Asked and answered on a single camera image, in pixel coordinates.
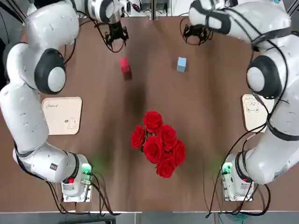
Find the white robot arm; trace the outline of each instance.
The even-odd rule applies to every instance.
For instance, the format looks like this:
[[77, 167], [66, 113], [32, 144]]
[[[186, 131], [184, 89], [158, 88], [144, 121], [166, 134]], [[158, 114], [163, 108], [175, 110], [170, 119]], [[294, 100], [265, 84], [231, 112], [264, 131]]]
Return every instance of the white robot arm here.
[[[195, 0], [185, 38], [208, 28], [253, 42], [261, 54], [248, 67], [249, 88], [265, 98], [275, 98], [275, 103], [284, 91], [259, 144], [246, 152], [245, 161], [241, 153], [230, 154], [222, 167], [226, 200], [243, 201], [247, 192], [247, 199], [251, 197], [251, 181], [269, 183], [299, 161], [299, 37], [292, 34], [286, 12], [270, 0], [243, 1], [232, 10], [224, 6], [224, 0]], [[267, 40], [278, 46], [285, 60]]]
[[121, 5], [116, 0], [67, 0], [42, 7], [25, 22], [28, 43], [16, 44], [9, 51], [5, 63], [9, 84], [0, 91], [2, 115], [15, 142], [14, 160], [46, 181], [60, 182], [70, 202], [86, 199], [91, 166], [83, 155], [47, 143], [49, 128], [40, 92], [57, 94], [64, 87], [64, 59], [58, 49], [78, 35], [76, 9], [120, 29], [110, 33], [109, 40], [127, 40], [120, 22]]

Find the black cable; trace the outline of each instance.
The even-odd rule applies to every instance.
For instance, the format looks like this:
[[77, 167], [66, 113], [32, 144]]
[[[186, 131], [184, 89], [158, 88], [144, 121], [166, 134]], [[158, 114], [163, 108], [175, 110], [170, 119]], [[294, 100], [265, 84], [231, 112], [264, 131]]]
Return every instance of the black cable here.
[[182, 13], [182, 14], [180, 14], [180, 15], [178, 15], [178, 16], [182, 16], [182, 15], [185, 15], [185, 14], [189, 14], [189, 13]]
[[71, 57], [73, 57], [73, 54], [75, 52], [76, 42], [77, 42], [76, 39], [74, 39], [73, 49], [71, 50], [71, 54], [70, 54], [69, 58], [64, 62], [65, 65], [69, 62]]
[[105, 214], [102, 214], [102, 211], [103, 211], [103, 207], [101, 207], [101, 196], [100, 196], [100, 182], [99, 182], [99, 180], [98, 180], [98, 178], [97, 178], [97, 176], [96, 175], [93, 175], [94, 176], [94, 178], [96, 179], [96, 181], [97, 181], [97, 184], [98, 184], [98, 187], [99, 187], [99, 190], [98, 190], [98, 193], [99, 193], [99, 200], [100, 200], [100, 216], [105, 216]]
[[0, 1], [0, 7], [4, 9], [7, 13], [9, 13], [12, 17], [14, 17], [17, 21], [20, 23], [23, 23], [24, 20], [20, 17], [20, 15], [16, 14], [14, 10], [9, 8], [7, 5], [5, 5], [2, 1]]
[[[77, 12], [78, 12], [78, 13], [81, 13], [81, 14], [83, 14], [83, 15], [85, 15], [85, 16], [87, 16], [85, 13], [83, 13], [83, 12], [81, 12], [81, 11], [77, 11]], [[109, 47], [109, 45], [107, 44], [107, 42], [106, 42], [106, 40], [105, 40], [105, 37], [103, 36], [103, 34], [102, 34], [102, 32], [101, 32], [101, 30], [100, 30], [100, 28], [99, 28], [99, 23], [98, 23], [97, 21], [95, 21], [93, 18], [91, 18], [91, 17], [89, 17], [89, 16], [87, 16], [87, 17], [94, 23], [94, 25], [95, 25], [95, 27], [97, 28], [99, 34], [101, 35], [102, 40], [103, 40], [103, 42], [105, 43], [106, 47], [107, 47], [111, 52], [113, 52], [113, 53], [118, 53], [118, 52], [120, 52], [120, 51], [122, 50], [123, 46], [124, 46], [124, 41], [122, 42], [122, 46], [121, 46], [120, 49], [118, 49], [118, 50], [113, 50], [113, 49], [111, 49], [111, 48]]]
[[127, 15], [127, 17], [130, 17], [129, 14], [125, 10], [123, 12]]
[[[257, 134], [260, 134], [261, 131], [266, 127], [266, 125], [264, 127], [262, 127], [258, 132], [256, 132], [254, 135], [257, 135]], [[244, 169], [246, 170], [247, 172], [247, 167], [246, 167], [246, 162], [245, 162], [245, 156], [246, 156], [246, 153], [247, 151], [244, 153], [244, 148], [245, 148], [245, 144], [247, 143], [247, 141], [253, 137], [254, 135], [250, 136], [248, 139], [246, 139], [243, 143], [243, 146], [242, 146], [242, 162], [243, 162], [243, 166], [244, 166]]]
[[267, 205], [264, 208], [264, 210], [260, 213], [251, 213], [251, 212], [240, 211], [241, 214], [248, 215], [248, 216], [262, 216], [269, 210], [270, 203], [271, 203], [271, 191], [267, 184], [264, 184], [264, 186], [266, 187], [266, 189], [268, 191], [268, 202], [267, 202]]
[[24, 16], [24, 18], [27, 18], [27, 16], [22, 12], [22, 10], [19, 8], [18, 4], [14, 1], [14, 0], [11, 0], [12, 3], [17, 7], [17, 9], [22, 13], [22, 15]]
[[1, 12], [0, 12], [0, 15], [1, 15], [1, 18], [2, 18], [2, 21], [3, 21], [3, 24], [4, 24], [4, 27], [5, 27], [5, 31], [6, 31], [6, 35], [7, 35], [7, 42], [10, 43], [9, 35], [8, 35], [8, 31], [7, 31], [7, 27], [6, 27], [6, 24], [5, 24], [5, 21], [4, 21], [4, 18], [3, 18], [3, 15], [2, 15]]
[[6, 0], [6, 2], [10, 5], [10, 7], [13, 9], [13, 11], [18, 15], [18, 17], [22, 20], [23, 23], [25, 23], [24, 18], [18, 13], [18, 11], [15, 9], [15, 7], [11, 4], [10, 1]]
[[81, 26], [83, 26], [84, 24], [86, 24], [86, 23], [88, 23], [88, 22], [91, 22], [91, 20], [86, 20], [86, 21], [84, 21], [83, 23], [81, 23], [79, 26], [81, 27]]
[[[251, 181], [251, 182], [250, 182], [250, 185], [249, 185], [249, 189], [248, 189], [248, 191], [247, 191], [247, 193], [246, 193], [246, 195], [245, 195], [243, 201], [241, 202], [239, 208], [238, 208], [237, 210], [231, 212], [231, 213], [230, 213], [231, 215], [238, 215], [238, 214], [240, 213], [240, 211], [241, 211], [241, 209], [242, 209], [242, 207], [243, 207], [243, 205], [244, 205], [244, 203], [245, 203], [245, 201], [246, 201], [246, 198], [247, 198], [247, 196], [248, 196], [248, 194], [249, 194], [249, 192], [250, 192], [252, 183], [253, 183], [253, 182]], [[255, 193], [255, 190], [254, 190], [254, 192], [252, 193], [252, 195], [250, 196], [250, 198], [249, 198], [247, 201], [249, 201], [249, 200], [251, 199], [251, 197], [253, 196], [254, 193]]]
[[256, 127], [256, 128], [253, 128], [253, 129], [247, 131], [246, 133], [244, 133], [240, 138], [238, 138], [238, 140], [233, 144], [233, 146], [231, 147], [231, 149], [230, 149], [230, 150], [228, 151], [228, 153], [226, 154], [226, 156], [225, 156], [225, 158], [224, 158], [224, 160], [223, 160], [223, 162], [222, 162], [222, 164], [221, 164], [221, 166], [220, 166], [220, 169], [219, 169], [217, 178], [216, 178], [216, 182], [215, 182], [214, 190], [213, 190], [213, 194], [212, 194], [212, 200], [211, 200], [211, 204], [210, 204], [210, 209], [209, 209], [209, 213], [206, 215], [206, 218], [209, 218], [209, 216], [212, 214], [212, 205], [213, 205], [214, 195], [215, 195], [215, 191], [216, 191], [217, 181], [218, 181], [218, 178], [219, 178], [219, 176], [220, 176], [220, 173], [221, 173], [221, 170], [222, 170], [222, 167], [223, 167], [223, 165], [224, 165], [224, 163], [225, 163], [226, 158], [227, 158], [228, 155], [231, 153], [231, 151], [232, 151], [233, 148], [236, 146], [236, 144], [237, 144], [237, 143], [238, 143], [238, 142], [239, 142], [239, 141], [240, 141], [246, 134], [248, 134], [248, 133], [250, 133], [250, 132], [252, 132], [252, 131], [255, 131], [255, 130], [259, 129], [259, 128], [261, 128], [261, 127], [264, 126], [264, 125], [265, 125], [265, 124], [260, 125], [260, 126], [258, 126], [258, 127]]
[[99, 194], [100, 194], [100, 198], [102, 198], [103, 203], [104, 203], [104, 205], [105, 205], [107, 211], [109, 212], [109, 214], [112, 215], [112, 216], [118, 216], [118, 215], [120, 215], [121, 213], [113, 213], [113, 212], [112, 212], [110, 206], [107, 204], [106, 199], [105, 199], [105, 197], [103, 196], [103, 194], [102, 194], [102, 192], [101, 192], [101, 190], [100, 190], [100, 184], [99, 184], [99, 180], [98, 180], [97, 176], [94, 175], [94, 174], [93, 174], [93, 176], [94, 176], [94, 178], [96, 179], [96, 181], [97, 181], [99, 187], [96, 186], [94, 183], [91, 183], [91, 185], [92, 185], [94, 188], [96, 188], [96, 190], [99, 192]]

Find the rose bouquet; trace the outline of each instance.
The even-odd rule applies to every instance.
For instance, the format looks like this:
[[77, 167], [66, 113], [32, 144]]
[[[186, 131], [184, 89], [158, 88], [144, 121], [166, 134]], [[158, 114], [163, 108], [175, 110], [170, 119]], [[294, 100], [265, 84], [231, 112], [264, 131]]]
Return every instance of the rose bouquet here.
[[156, 164], [157, 174], [170, 178], [175, 168], [185, 160], [185, 146], [177, 139], [176, 131], [163, 124], [162, 116], [156, 111], [147, 112], [143, 123], [131, 136], [131, 145], [145, 154], [147, 160]]

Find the cable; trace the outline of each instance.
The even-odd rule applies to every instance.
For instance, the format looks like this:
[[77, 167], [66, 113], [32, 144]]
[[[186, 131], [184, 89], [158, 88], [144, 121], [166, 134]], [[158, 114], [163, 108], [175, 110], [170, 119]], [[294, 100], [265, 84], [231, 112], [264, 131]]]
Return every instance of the cable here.
[[76, 42], [77, 42], [76, 39], [74, 39], [73, 49], [71, 50], [71, 54], [70, 54], [69, 58], [64, 62], [65, 65], [69, 62], [71, 57], [73, 57], [73, 54], [75, 52]]
[[218, 217], [219, 217], [219, 220], [220, 220], [221, 224], [223, 224], [223, 221], [222, 221], [219, 213], [218, 213]]
[[189, 13], [182, 13], [182, 14], [180, 14], [180, 15], [178, 15], [178, 16], [182, 16], [182, 15], [185, 15], [185, 14], [189, 14]]
[[[77, 11], [77, 12], [78, 12], [78, 13], [81, 13], [81, 14], [83, 14], [83, 15], [85, 15], [85, 16], [87, 16], [85, 13], [83, 13], [83, 12], [81, 12], [81, 11]], [[105, 40], [105, 37], [103, 36], [103, 34], [102, 34], [102, 32], [101, 32], [101, 30], [100, 30], [100, 28], [99, 28], [99, 23], [98, 23], [97, 21], [95, 21], [93, 18], [91, 18], [91, 17], [89, 17], [89, 16], [87, 16], [87, 17], [94, 23], [94, 25], [95, 25], [95, 27], [97, 28], [99, 34], [101, 35], [101, 38], [102, 38], [103, 42], [105, 43], [106, 47], [107, 47], [111, 52], [113, 52], [113, 53], [118, 53], [118, 52], [120, 52], [120, 51], [122, 50], [123, 46], [124, 46], [124, 41], [122, 42], [122, 46], [121, 46], [120, 49], [118, 49], [118, 50], [113, 50], [113, 49], [111, 49], [111, 48], [109, 47], [109, 45], [107, 44], [107, 42], [106, 42], [106, 40]]]
[[94, 178], [96, 179], [96, 181], [97, 181], [97, 183], [98, 183], [99, 186], [96, 186], [94, 183], [91, 183], [91, 185], [92, 185], [94, 188], [96, 188], [96, 190], [99, 192], [100, 198], [103, 200], [103, 203], [104, 203], [104, 205], [105, 205], [107, 211], [109, 212], [109, 214], [112, 215], [112, 216], [118, 216], [118, 215], [120, 215], [120, 213], [113, 213], [113, 212], [112, 212], [110, 206], [107, 204], [106, 199], [105, 199], [105, 197], [103, 196], [103, 194], [102, 194], [102, 192], [101, 192], [101, 190], [100, 190], [100, 184], [99, 184], [99, 180], [98, 180], [97, 176], [94, 175], [94, 174], [93, 174], [93, 176], [94, 176]]
[[81, 23], [79, 26], [83, 26], [84, 24], [88, 23], [88, 22], [91, 22], [91, 20], [87, 20], [87, 21], [84, 21], [83, 23]]
[[18, 15], [18, 17], [22, 20], [23, 23], [25, 23], [24, 18], [19, 14], [19, 12], [15, 9], [15, 7], [11, 4], [10, 1], [6, 0], [6, 2], [10, 5], [10, 7], [13, 9], [13, 11]]
[[246, 167], [246, 162], [245, 162], [245, 156], [246, 156], [247, 151], [244, 153], [245, 144], [246, 144], [246, 142], [247, 142], [249, 139], [251, 139], [253, 136], [255, 136], [255, 135], [257, 135], [257, 134], [260, 134], [261, 131], [262, 131], [265, 127], [261, 128], [258, 132], [256, 132], [256, 133], [254, 133], [253, 135], [249, 136], [249, 137], [244, 141], [244, 143], [243, 143], [243, 146], [242, 146], [242, 162], [243, 162], [243, 166], [244, 166], [244, 168], [245, 168], [246, 171], [247, 171], [247, 167]]
[[22, 15], [24, 16], [24, 18], [27, 18], [27, 16], [22, 12], [22, 10], [19, 8], [18, 4], [14, 1], [14, 0], [11, 0], [12, 3], [17, 7], [17, 9], [22, 13]]
[[130, 17], [129, 14], [125, 10], [123, 12], [127, 15], [127, 17]]
[[216, 191], [217, 181], [218, 181], [218, 178], [219, 178], [219, 176], [220, 176], [220, 172], [221, 172], [221, 169], [222, 169], [222, 167], [223, 167], [223, 165], [224, 165], [224, 163], [225, 163], [226, 158], [227, 158], [228, 155], [231, 153], [231, 151], [232, 151], [233, 148], [236, 146], [236, 144], [237, 144], [237, 143], [238, 143], [238, 142], [239, 142], [239, 141], [240, 141], [246, 134], [248, 134], [248, 133], [250, 133], [250, 132], [252, 132], [252, 131], [255, 131], [255, 130], [259, 129], [259, 128], [261, 128], [261, 127], [264, 126], [264, 125], [265, 125], [265, 124], [260, 125], [260, 126], [258, 126], [258, 127], [256, 127], [256, 128], [253, 128], [253, 129], [247, 131], [246, 133], [244, 133], [240, 138], [238, 138], [238, 140], [233, 144], [233, 146], [231, 147], [231, 149], [230, 149], [230, 150], [228, 151], [228, 153], [226, 154], [226, 156], [225, 156], [225, 158], [224, 158], [224, 160], [223, 160], [223, 162], [222, 162], [222, 164], [221, 164], [221, 166], [220, 166], [220, 169], [219, 169], [217, 178], [216, 178], [216, 182], [215, 182], [214, 190], [213, 190], [213, 194], [212, 194], [212, 200], [211, 200], [211, 204], [210, 204], [210, 209], [209, 209], [209, 213], [206, 215], [206, 218], [209, 218], [209, 216], [212, 214], [212, 205], [213, 205], [214, 195], [215, 195], [215, 191]]
[[104, 207], [104, 203], [103, 203], [103, 207], [101, 207], [101, 196], [100, 196], [100, 182], [99, 182], [99, 180], [98, 180], [98, 178], [97, 178], [97, 176], [96, 175], [93, 175], [94, 176], [94, 178], [96, 179], [96, 181], [97, 181], [97, 184], [98, 184], [98, 187], [99, 187], [99, 190], [98, 190], [98, 192], [99, 192], [99, 199], [100, 199], [100, 216], [105, 216], [105, 214], [102, 214], [102, 210], [103, 210], [103, 207]]
[[248, 215], [248, 216], [262, 216], [268, 211], [268, 209], [270, 207], [270, 203], [271, 203], [271, 191], [267, 184], [264, 184], [264, 186], [266, 187], [266, 189], [268, 191], [268, 202], [267, 202], [267, 205], [264, 208], [264, 210], [260, 213], [251, 213], [251, 212], [240, 211], [241, 214]]
[[7, 27], [6, 27], [6, 24], [5, 24], [5, 21], [4, 21], [4, 18], [3, 18], [3, 15], [2, 15], [1, 12], [0, 12], [0, 15], [1, 15], [1, 18], [2, 18], [2, 21], [3, 21], [3, 24], [4, 24], [4, 27], [5, 27], [5, 31], [6, 31], [6, 35], [7, 35], [7, 42], [10, 43], [9, 35], [8, 35], [8, 31], [7, 31]]

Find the table surface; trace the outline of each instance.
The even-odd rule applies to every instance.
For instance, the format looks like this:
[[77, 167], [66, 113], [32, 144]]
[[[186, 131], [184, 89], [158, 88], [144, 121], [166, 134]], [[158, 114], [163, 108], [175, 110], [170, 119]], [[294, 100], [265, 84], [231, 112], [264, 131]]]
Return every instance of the table surface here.
[[[129, 40], [118, 54], [109, 52], [92, 23], [87, 23], [81, 27], [75, 54], [67, 65], [66, 86], [57, 96], [82, 98], [80, 131], [50, 136], [48, 142], [86, 155], [103, 175], [114, 211], [207, 211], [218, 168], [245, 132], [241, 97], [249, 93], [245, 74], [250, 46], [223, 35], [214, 35], [200, 47], [189, 46], [179, 34], [180, 20], [124, 19]], [[187, 58], [184, 73], [176, 72], [179, 56]], [[121, 73], [122, 57], [129, 60], [130, 81]], [[150, 110], [160, 112], [186, 145], [186, 160], [170, 179], [159, 177], [155, 165], [130, 144], [135, 126], [142, 124]], [[14, 162], [12, 138], [2, 116], [0, 133], [0, 212], [57, 211], [47, 184], [22, 172]], [[299, 196], [294, 194], [298, 170], [295, 166], [269, 184], [270, 210], [299, 210]], [[260, 189], [267, 201], [266, 191]], [[213, 211], [236, 208], [236, 203], [221, 202], [220, 184], [217, 195]], [[67, 208], [73, 210], [74, 203]], [[77, 209], [98, 211], [96, 191], [92, 202], [78, 204]], [[244, 209], [262, 210], [260, 194]]]

